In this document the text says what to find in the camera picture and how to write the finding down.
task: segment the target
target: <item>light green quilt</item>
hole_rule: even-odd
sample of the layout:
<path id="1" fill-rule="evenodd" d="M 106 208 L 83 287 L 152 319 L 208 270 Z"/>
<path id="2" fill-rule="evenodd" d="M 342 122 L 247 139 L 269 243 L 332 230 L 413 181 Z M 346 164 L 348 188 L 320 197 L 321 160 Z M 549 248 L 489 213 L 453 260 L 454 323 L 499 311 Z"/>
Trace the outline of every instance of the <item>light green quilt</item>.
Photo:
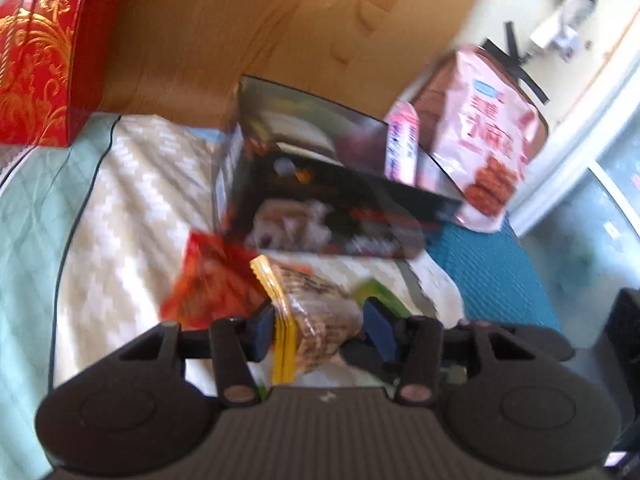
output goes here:
<path id="1" fill-rule="evenodd" d="M 50 470 L 34 432 L 49 387 L 58 276 L 77 218 L 109 150 L 118 117 L 95 114 L 64 150 L 5 154 L 0 173 L 0 478 L 32 480 Z"/>

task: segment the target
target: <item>yellow snack bag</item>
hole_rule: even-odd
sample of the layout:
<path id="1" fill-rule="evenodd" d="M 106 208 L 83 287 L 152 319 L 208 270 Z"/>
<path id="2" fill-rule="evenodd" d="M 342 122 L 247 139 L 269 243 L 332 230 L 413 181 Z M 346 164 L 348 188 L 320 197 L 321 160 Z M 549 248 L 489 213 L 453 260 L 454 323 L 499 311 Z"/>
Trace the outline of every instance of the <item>yellow snack bag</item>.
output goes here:
<path id="1" fill-rule="evenodd" d="M 328 361 L 362 326 L 357 303 L 340 286 L 266 256 L 251 261 L 276 310 L 273 384 L 293 382 Z"/>

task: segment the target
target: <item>plastic bag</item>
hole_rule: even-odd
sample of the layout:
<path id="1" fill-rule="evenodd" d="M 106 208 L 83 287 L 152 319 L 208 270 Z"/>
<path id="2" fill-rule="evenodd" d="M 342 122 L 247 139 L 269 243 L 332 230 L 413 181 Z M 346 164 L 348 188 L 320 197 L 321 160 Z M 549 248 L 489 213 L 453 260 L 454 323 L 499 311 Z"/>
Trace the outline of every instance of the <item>plastic bag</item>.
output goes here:
<path id="1" fill-rule="evenodd" d="M 362 313 L 330 280 L 258 256 L 251 262 L 276 309 L 273 384 L 327 362 L 362 327 Z"/>
<path id="2" fill-rule="evenodd" d="M 538 111 L 472 50 L 456 53 L 456 73 L 436 126 L 434 160 L 465 193 L 456 219 L 478 232 L 500 230 L 506 203 L 524 176 L 525 147 Z"/>
<path id="3" fill-rule="evenodd" d="M 255 257 L 219 236 L 190 231 L 180 276 L 160 306 L 161 319 L 203 329 L 223 317 L 249 316 L 268 299 L 249 266 Z"/>

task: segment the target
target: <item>cardboard box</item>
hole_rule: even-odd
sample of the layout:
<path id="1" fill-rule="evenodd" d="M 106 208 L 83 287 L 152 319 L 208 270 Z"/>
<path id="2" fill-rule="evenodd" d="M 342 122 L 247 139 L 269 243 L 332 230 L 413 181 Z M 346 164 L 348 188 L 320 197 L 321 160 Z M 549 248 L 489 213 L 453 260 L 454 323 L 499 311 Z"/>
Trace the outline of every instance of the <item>cardboard box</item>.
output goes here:
<path id="1" fill-rule="evenodd" d="M 258 250 L 411 258 L 453 219 L 460 190 L 438 172 L 431 191 L 384 177 L 381 121 L 253 77 L 214 165 L 214 223 Z"/>
<path id="2" fill-rule="evenodd" d="M 102 99 L 120 0 L 0 0 L 0 143 L 69 146 Z"/>

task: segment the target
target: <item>red snack bag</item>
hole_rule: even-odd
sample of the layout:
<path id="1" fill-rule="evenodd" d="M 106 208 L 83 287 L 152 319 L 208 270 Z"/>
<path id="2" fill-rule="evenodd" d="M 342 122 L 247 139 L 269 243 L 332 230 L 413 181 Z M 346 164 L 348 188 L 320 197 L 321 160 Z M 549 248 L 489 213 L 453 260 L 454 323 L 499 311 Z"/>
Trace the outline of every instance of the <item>red snack bag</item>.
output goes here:
<path id="1" fill-rule="evenodd" d="M 268 298 L 249 261 L 257 254 L 192 230 L 174 290 L 160 306 L 163 320 L 203 329 L 223 317 L 247 317 Z"/>

